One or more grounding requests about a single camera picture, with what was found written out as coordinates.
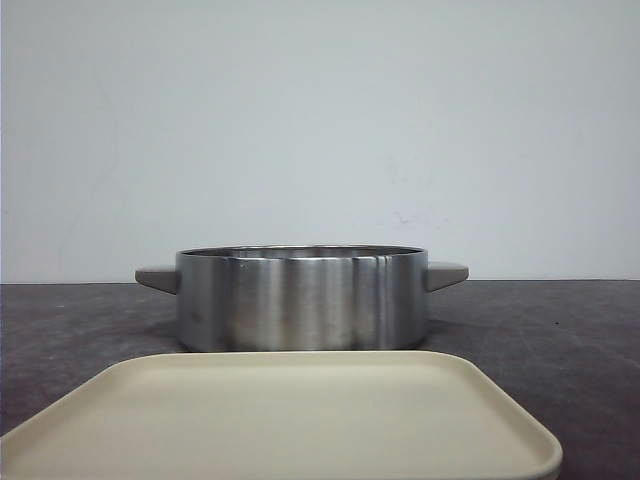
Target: pot handle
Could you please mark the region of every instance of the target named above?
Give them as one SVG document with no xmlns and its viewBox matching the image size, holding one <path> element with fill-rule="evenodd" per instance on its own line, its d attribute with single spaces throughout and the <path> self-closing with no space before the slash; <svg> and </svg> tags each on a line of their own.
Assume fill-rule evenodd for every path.
<svg viewBox="0 0 640 480">
<path fill-rule="evenodd" d="M 440 290 L 441 288 L 455 285 L 469 277 L 469 267 L 451 262 L 428 262 L 427 265 L 427 292 Z"/>
<path fill-rule="evenodd" d="M 172 265 L 138 268 L 136 282 L 174 295 L 178 291 L 178 275 L 176 268 Z"/>
</svg>

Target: stainless steel pot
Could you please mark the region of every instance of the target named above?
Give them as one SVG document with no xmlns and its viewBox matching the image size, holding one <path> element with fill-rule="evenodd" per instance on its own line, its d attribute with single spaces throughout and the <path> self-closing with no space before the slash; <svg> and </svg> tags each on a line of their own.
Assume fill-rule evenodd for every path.
<svg viewBox="0 0 640 480">
<path fill-rule="evenodd" d="M 191 350 L 386 350 L 425 336 L 425 290 L 468 275 L 420 248 L 318 245 L 185 250 L 136 281 L 177 294 Z"/>
</svg>

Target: wall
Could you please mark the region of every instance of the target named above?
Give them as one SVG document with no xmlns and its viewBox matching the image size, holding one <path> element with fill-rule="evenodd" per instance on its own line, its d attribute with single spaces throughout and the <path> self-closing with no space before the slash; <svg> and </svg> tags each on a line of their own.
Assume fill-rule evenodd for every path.
<svg viewBox="0 0 640 480">
<path fill-rule="evenodd" d="M 4 282 L 391 243 L 640 278 L 640 2 L 5 0 Z"/>
</svg>

